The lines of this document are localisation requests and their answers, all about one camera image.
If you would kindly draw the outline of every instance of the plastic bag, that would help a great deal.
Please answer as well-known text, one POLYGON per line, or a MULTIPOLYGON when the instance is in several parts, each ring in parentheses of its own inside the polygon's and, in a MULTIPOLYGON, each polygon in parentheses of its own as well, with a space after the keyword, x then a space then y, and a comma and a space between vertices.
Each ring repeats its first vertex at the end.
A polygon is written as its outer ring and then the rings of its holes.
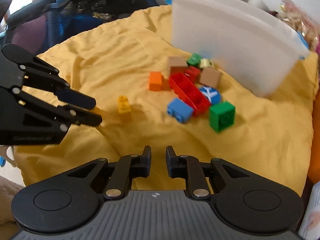
POLYGON ((291 0, 282 0, 281 12, 277 17, 301 33, 311 51, 319 46, 320 25, 312 20, 308 14, 299 9, 291 0))

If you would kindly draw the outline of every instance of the tan block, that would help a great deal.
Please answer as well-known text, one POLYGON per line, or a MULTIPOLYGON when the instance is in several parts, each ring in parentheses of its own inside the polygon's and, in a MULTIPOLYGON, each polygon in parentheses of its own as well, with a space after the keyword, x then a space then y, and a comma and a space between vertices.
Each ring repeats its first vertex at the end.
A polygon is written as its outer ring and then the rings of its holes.
POLYGON ((167 67, 170 69, 170 75, 173 75, 184 73, 188 69, 188 64, 183 57, 168 57, 167 67))
POLYGON ((201 73, 199 82, 205 86, 217 88, 221 79, 222 73, 216 69, 206 67, 201 73))

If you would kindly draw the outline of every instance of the yellow blanket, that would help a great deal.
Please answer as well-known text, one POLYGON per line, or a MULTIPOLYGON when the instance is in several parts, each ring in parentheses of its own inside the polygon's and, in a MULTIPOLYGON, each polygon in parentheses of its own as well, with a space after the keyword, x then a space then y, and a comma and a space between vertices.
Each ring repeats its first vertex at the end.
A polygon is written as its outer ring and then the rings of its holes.
MULTIPOLYGON (((99 157, 114 162, 123 155, 140 154, 150 145, 150 177, 135 179, 134 187, 183 189, 182 179, 167 175, 165 147, 172 145, 178 155, 193 155, 202 162, 221 157, 302 193, 313 136, 317 56, 297 63, 270 98, 254 96, 223 73, 219 91, 236 106, 236 120, 217 134, 209 126, 208 114, 187 124, 167 115, 167 104, 176 97, 173 91, 148 90, 150 71, 168 77, 167 57, 190 55, 173 48, 170 39, 171 7, 162 6, 81 33, 40 55, 73 89, 96 98, 103 122, 97 128, 73 125, 60 145, 17 147, 16 162, 27 185, 99 157), (119 118, 119 95, 131 103, 131 122, 119 118)), ((26 91, 59 103, 50 93, 26 91)))

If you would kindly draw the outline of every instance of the white airplane symbol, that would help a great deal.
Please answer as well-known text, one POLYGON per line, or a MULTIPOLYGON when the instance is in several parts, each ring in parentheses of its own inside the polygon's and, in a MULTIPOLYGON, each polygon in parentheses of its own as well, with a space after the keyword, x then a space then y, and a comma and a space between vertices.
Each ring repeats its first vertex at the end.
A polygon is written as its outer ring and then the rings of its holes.
POLYGON ((210 92, 210 88, 208 87, 204 87, 204 89, 206 90, 206 92, 201 91, 201 93, 209 99, 210 103, 212 103, 211 98, 218 95, 218 92, 217 91, 210 92))

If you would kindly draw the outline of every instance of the plastic bin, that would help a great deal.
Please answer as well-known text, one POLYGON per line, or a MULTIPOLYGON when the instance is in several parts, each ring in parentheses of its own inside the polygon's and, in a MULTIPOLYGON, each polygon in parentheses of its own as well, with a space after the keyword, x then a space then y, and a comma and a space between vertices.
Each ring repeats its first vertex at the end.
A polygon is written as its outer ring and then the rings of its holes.
POLYGON ((257 96, 273 93, 309 50, 298 34, 240 0, 173 0, 172 45, 214 58, 257 96))

